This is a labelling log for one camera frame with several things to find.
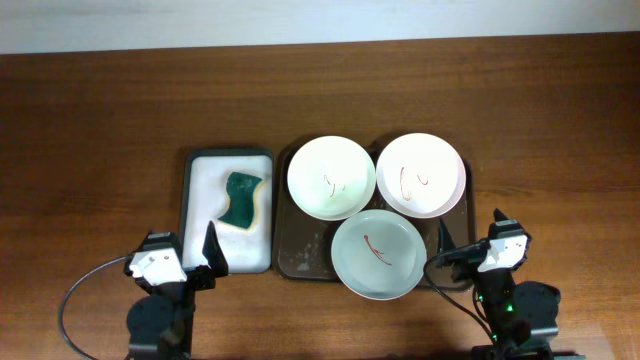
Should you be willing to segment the pale grey plate front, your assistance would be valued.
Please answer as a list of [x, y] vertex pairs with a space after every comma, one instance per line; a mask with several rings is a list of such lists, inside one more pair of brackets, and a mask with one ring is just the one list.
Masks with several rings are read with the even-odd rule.
[[345, 220], [331, 244], [338, 278], [371, 300], [393, 300], [412, 291], [424, 276], [424, 240], [406, 218], [387, 210], [366, 210]]

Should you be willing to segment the green and yellow sponge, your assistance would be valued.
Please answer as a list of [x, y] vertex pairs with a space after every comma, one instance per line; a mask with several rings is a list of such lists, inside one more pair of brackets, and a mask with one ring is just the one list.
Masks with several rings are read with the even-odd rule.
[[232, 172], [225, 187], [228, 207], [218, 220], [242, 230], [251, 228], [256, 214], [254, 196], [262, 182], [258, 176]]

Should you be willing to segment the white plate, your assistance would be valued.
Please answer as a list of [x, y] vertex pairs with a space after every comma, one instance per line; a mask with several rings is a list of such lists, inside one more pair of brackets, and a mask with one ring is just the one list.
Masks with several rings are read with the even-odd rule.
[[294, 203], [325, 221], [346, 219], [371, 200], [375, 186], [371, 156], [355, 141], [321, 136], [302, 145], [291, 158], [286, 183]]
[[394, 210], [413, 218], [439, 217], [462, 198], [466, 170], [457, 150], [431, 134], [392, 140], [376, 162], [377, 187]]

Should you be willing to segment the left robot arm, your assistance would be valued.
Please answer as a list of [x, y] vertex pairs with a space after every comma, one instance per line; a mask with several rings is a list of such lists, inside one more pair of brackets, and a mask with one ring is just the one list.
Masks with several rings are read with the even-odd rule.
[[124, 274], [147, 293], [127, 315], [128, 359], [191, 357], [195, 294], [214, 289], [229, 269], [213, 223], [205, 232], [203, 265], [185, 269], [182, 252], [175, 233], [149, 233], [126, 257]]

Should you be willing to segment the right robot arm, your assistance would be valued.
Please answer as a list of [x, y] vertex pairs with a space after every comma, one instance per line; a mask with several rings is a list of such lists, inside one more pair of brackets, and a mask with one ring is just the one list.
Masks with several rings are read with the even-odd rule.
[[548, 284], [514, 281], [527, 260], [532, 237], [501, 210], [493, 212], [488, 235], [472, 244], [442, 252], [430, 260], [450, 267], [452, 280], [471, 281], [471, 314], [491, 341], [475, 346], [472, 359], [555, 359], [550, 343], [558, 335], [560, 291]]

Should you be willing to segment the black tray with soapy foam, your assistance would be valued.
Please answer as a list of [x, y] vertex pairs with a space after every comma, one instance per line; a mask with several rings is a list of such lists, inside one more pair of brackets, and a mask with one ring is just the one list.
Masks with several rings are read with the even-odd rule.
[[[219, 244], [231, 274], [262, 273], [271, 266], [273, 155], [266, 149], [204, 149], [186, 161], [179, 237], [185, 268], [203, 265], [205, 232], [215, 224]], [[218, 220], [228, 207], [229, 175], [240, 172], [263, 182], [255, 192], [256, 214], [248, 230]]]

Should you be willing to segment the dark brown serving tray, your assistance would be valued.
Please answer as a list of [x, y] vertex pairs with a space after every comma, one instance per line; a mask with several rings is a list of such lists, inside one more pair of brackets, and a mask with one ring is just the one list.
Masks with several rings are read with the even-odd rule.
[[[331, 243], [341, 222], [324, 221], [307, 215], [294, 203], [287, 188], [286, 171], [289, 163], [293, 154], [305, 143], [305, 140], [293, 142], [278, 155], [272, 266], [285, 279], [337, 283], [339, 278], [331, 262]], [[477, 240], [473, 174], [469, 162], [465, 162], [464, 166], [466, 188], [453, 209], [437, 218], [408, 219], [421, 234], [428, 258], [438, 254], [439, 218], [444, 220], [456, 248]]]

